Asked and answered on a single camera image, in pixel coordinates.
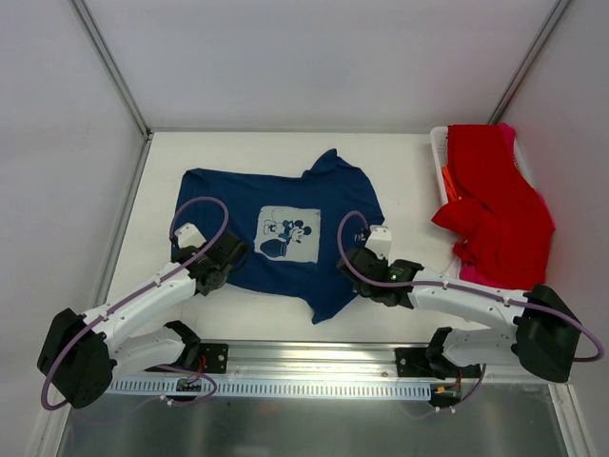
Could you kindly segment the blue mickey t shirt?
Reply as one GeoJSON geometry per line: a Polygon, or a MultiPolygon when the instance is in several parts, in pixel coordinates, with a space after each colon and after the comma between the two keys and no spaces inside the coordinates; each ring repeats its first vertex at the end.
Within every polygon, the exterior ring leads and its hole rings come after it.
{"type": "Polygon", "coordinates": [[[361,243],[363,224],[344,216],[356,210],[371,225],[384,221],[366,174],[334,149],[298,178],[188,170],[176,205],[184,209],[178,226],[191,223],[211,237],[225,225],[253,248],[246,265],[229,275],[231,285],[300,298],[315,324],[355,297],[337,264],[342,251],[361,243]]]}

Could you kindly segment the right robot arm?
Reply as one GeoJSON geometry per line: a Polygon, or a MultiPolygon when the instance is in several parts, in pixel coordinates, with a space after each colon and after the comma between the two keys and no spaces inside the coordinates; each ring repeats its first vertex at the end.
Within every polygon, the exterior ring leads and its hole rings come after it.
{"type": "Polygon", "coordinates": [[[552,383],[570,377],[580,321],[546,285],[529,291],[480,286],[415,262],[388,262],[368,248],[352,248],[337,268],[358,295],[374,302],[437,311],[480,325],[478,330],[435,331],[425,362],[440,379],[475,365],[519,365],[552,383]]]}

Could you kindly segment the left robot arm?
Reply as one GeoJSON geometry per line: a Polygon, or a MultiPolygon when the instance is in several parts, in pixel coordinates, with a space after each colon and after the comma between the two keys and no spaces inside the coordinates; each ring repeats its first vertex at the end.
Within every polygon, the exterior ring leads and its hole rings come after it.
{"type": "Polygon", "coordinates": [[[110,384],[142,370],[200,372],[211,358],[197,333],[180,320],[141,334],[162,312],[221,288],[251,252],[225,232],[214,243],[183,246],[152,278],[121,299],[85,312],[56,314],[37,361],[44,389],[54,387],[65,404],[80,409],[110,384]]]}

